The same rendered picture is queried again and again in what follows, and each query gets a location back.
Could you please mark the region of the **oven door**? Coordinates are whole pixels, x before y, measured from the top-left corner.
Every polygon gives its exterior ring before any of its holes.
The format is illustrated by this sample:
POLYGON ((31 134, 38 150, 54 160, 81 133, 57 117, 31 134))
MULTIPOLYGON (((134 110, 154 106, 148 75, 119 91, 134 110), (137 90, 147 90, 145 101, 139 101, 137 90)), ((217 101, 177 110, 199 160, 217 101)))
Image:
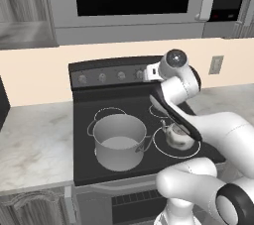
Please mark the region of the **oven door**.
POLYGON ((111 195, 78 193, 81 225, 153 225, 167 199, 156 189, 111 195))

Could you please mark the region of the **black countertop appliance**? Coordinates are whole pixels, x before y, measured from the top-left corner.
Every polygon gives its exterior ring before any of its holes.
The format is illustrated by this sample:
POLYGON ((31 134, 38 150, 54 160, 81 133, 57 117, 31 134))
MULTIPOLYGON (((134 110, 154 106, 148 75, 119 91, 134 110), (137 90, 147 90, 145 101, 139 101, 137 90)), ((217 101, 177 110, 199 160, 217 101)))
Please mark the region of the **black countertop appliance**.
POLYGON ((9 99, 4 87, 4 83, 2 81, 2 78, 0 76, 0 131, 3 127, 3 124, 6 120, 6 117, 8 115, 8 112, 10 110, 11 106, 9 103, 9 99))

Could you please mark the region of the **grey wood base cabinet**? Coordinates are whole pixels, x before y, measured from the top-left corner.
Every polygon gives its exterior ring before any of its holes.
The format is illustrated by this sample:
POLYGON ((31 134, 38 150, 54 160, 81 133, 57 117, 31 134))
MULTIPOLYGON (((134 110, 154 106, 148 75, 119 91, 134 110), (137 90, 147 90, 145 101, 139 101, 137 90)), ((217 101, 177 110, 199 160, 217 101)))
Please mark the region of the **grey wood base cabinet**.
POLYGON ((0 196, 0 225, 75 225, 71 187, 0 196))

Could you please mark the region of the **silver kettle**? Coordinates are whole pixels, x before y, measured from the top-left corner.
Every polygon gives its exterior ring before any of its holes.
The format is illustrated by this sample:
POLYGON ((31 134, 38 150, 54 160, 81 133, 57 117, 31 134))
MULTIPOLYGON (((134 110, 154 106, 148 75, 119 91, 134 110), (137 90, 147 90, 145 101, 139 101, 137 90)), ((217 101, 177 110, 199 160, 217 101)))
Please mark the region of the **silver kettle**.
POLYGON ((177 124, 172 123, 166 125, 166 121, 162 120, 162 130, 166 136, 166 141, 171 148, 185 151, 194 145, 194 139, 186 134, 177 124))

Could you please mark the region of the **microwave door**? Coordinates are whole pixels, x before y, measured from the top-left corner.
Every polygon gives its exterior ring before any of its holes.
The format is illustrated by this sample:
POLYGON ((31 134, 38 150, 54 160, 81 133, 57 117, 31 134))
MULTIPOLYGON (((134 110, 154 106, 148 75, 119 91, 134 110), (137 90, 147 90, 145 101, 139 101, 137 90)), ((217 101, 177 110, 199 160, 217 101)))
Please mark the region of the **microwave door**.
POLYGON ((56 28, 198 23, 202 0, 189 0, 185 13, 79 17, 76 0, 51 0, 56 28))

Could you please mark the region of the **grey metal pot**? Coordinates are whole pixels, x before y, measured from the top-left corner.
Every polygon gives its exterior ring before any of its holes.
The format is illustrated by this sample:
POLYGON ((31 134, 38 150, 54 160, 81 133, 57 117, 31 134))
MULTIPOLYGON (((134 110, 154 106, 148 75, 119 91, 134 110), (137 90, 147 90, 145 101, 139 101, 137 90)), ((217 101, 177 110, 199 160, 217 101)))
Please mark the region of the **grey metal pot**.
POLYGON ((94 140, 98 162, 112 171, 135 168, 152 143, 145 124, 126 113, 94 118, 87 127, 87 135, 94 140))

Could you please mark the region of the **grey wood wall cabinet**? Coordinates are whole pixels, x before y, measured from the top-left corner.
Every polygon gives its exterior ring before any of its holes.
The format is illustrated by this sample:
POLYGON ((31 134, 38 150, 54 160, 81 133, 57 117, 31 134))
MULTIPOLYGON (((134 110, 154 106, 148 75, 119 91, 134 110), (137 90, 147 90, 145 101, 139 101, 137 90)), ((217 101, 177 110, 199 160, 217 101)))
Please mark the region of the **grey wood wall cabinet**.
POLYGON ((0 50, 57 46, 50 0, 0 0, 0 50))
POLYGON ((254 38, 254 0, 243 0, 232 39, 254 38))

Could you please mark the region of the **grey wall outlet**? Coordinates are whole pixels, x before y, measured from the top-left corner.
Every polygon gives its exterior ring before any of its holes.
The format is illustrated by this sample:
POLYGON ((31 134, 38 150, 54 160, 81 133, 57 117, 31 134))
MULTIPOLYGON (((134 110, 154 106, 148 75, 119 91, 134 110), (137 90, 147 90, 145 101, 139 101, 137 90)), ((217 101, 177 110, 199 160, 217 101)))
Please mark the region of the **grey wall outlet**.
POLYGON ((209 74, 219 74, 223 63, 223 56, 214 56, 211 59, 209 74))

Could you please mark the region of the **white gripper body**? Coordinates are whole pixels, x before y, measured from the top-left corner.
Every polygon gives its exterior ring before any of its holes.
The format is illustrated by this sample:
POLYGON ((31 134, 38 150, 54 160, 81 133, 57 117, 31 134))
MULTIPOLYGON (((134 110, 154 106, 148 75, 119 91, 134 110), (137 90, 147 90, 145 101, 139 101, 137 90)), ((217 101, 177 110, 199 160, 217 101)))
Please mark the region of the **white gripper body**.
POLYGON ((153 76, 152 67, 150 65, 147 65, 143 71, 143 80, 145 82, 151 81, 153 76))

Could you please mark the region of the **black stove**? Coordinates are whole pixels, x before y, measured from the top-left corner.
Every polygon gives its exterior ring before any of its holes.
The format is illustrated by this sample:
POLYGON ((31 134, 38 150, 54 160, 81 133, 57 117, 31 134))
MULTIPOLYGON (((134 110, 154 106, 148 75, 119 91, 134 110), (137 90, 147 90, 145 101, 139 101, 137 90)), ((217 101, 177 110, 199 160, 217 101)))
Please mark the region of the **black stove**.
POLYGON ((159 56, 133 56, 124 58, 98 59, 71 63, 68 66, 73 98, 73 181, 75 194, 96 192, 122 195, 156 189, 156 173, 168 166, 188 159, 207 157, 218 169, 222 169, 225 158, 212 146, 196 143, 186 151, 174 150, 167 144, 162 131, 162 120, 169 125, 171 120, 155 109, 149 92, 153 83, 137 79, 135 73, 150 63, 158 62, 159 56), (117 73, 126 74, 119 80, 117 73), (106 74, 106 81, 98 79, 106 74), (87 83, 78 81, 84 74, 87 83), (140 119, 152 136, 152 143, 143 160, 133 169, 112 171, 104 168, 97 160, 95 144, 87 135, 87 127, 94 118, 112 114, 128 114, 140 119))

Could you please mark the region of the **silver microwave oven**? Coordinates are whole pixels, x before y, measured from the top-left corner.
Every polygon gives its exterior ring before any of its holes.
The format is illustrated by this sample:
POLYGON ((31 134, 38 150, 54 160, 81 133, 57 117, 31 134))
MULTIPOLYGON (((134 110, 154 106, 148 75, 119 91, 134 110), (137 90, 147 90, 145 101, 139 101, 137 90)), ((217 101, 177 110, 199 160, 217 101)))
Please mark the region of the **silver microwave oven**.
MULTIPOLYGON (((232 39, 243 0, 213 0, 205 22, 54 28, 60 45, 177 39, 232 39)), ((189 0, 76 0, 79 17, 185 13, 189 0)))

